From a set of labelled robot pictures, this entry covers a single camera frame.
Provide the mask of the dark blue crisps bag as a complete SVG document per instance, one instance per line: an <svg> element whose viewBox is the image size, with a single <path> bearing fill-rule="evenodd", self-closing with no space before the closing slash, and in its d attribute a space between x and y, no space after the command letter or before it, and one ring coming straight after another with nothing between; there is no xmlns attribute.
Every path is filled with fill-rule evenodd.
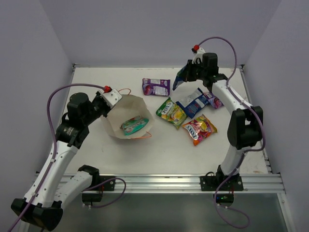
<svg viewBox="0 0 309 232"><path fill-rule="evenodd" d="M172 90L175 91L176 88L181 85L186 79L186 66L182 67L176 74L175 80L173 82Z"/></svg>

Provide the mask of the blue white chips bag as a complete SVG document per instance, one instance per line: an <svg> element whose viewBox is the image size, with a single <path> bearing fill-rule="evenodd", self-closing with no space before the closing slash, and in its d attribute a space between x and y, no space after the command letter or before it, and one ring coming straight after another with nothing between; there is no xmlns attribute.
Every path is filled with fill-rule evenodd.
<svg viewBox="0 0 309 232"><path fill-rule="evenodd" d="M203 91L197 88L192 94L176 101L176 104L188 117L194 118L199 111L209 104L209 101Z"/></svg>

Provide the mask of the white paper bag orange handles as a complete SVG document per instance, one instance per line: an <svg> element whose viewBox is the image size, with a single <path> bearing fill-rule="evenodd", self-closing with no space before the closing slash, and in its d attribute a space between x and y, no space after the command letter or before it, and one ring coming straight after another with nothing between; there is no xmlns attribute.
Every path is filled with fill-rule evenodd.
<svg viewBox="0 0 309 232"><path fill-rule="evenodd" d="M153 127L155 119L148 110L144 99L130 93L121 95L122 99L111 109L108 116L100 117L107 134L114 138L127 140L151 138L150 129ZM147 118L149 122L138 132L125 136L120 126L135 116Z"/></svg>

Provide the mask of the pink snack packet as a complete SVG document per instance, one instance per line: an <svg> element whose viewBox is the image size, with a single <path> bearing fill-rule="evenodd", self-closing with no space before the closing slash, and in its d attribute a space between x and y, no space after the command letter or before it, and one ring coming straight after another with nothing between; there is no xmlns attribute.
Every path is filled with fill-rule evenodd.
<svg viewBox="0 0 309 232"><path fill-rule="evenodd" d="M218 109L223 106L223 103L211 92L204 92L204 96L214 109Z"/></svg>

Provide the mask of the green snack packet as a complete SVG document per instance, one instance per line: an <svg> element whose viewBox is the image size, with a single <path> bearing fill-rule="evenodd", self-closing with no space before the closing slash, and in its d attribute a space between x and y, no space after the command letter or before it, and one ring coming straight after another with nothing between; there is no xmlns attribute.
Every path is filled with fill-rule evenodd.
<svg viewBox="0 0 309 232"><path fill-rule="evenodd" d="M125 121L120 128L123 130L125 136L134 134L144 128L149 122L149 119L142 116L135 116Z"/></svg>

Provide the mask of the yellow green candy packet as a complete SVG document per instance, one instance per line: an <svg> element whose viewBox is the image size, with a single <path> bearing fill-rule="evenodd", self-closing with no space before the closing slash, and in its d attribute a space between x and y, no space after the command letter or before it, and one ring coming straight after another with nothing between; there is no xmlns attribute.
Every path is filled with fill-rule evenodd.
<svg viewBox="0 0 309 232"><path fill-rule="evenodd" d="M184 110L168 97L155 113L161 119L172 124L177 130L187 119Z"/></svg>

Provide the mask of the purple blue snack bar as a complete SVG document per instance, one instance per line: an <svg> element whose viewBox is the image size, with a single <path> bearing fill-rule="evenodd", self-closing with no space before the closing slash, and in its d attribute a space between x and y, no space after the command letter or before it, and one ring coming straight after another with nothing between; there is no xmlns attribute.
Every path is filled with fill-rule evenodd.
<svg viewBox="0 0 309 232"><path fill-rule="evenodd" d="M169 96L170 80L169 79L142 79L142 91L146 96Z"/></svg>

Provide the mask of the orange fruit candy packet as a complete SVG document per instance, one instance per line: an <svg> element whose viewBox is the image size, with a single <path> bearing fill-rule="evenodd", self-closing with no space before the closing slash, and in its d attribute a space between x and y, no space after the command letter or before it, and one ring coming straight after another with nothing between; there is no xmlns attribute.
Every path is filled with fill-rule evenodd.
<svg viewBox="0 0 309 232"><path fill-rule="evenodd" d="M189 133L194 146L197 146L210 135L217 133L217 128L204 114L183 124L182 127Z"/></svg>

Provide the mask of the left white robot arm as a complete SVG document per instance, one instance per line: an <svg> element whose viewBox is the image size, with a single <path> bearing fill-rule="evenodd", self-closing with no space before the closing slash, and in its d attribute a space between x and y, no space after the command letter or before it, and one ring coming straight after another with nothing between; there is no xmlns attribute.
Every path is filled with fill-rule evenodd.
<svg viewBox="0 0 309 232"><path fill-rule="evenodd" d="M101 116L106 117L121 98L116 90L98 91L92 101L82 92L70 96L67 112L58 128L52 130L53 145L42 170L25 196L11 204L19 220L52 231L61 221L65 207L77 195L86 189L99 188L99 170L89 165L80 167L64 186L58 185L88 136L89 125Z"/></svg>

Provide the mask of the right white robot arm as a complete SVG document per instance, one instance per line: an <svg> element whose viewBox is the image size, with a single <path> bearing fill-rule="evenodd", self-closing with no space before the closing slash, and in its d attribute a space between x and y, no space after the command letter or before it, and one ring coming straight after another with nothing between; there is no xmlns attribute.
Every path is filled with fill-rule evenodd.
<svg viewBox="0 0 309 232"><path fill-rule="evenodd" d="M224 161L218 167L221 172L215 178L219 189L232 185L231 176L237 175L248 152L259 151L254 148L264 138L263 110L244 100L230 85L226 75L219 73L218 56L215 53L196 51L188 60L181 79L184 82L201 80L203 86L217 97L230 113L227 138L230 143Z"/></svg>

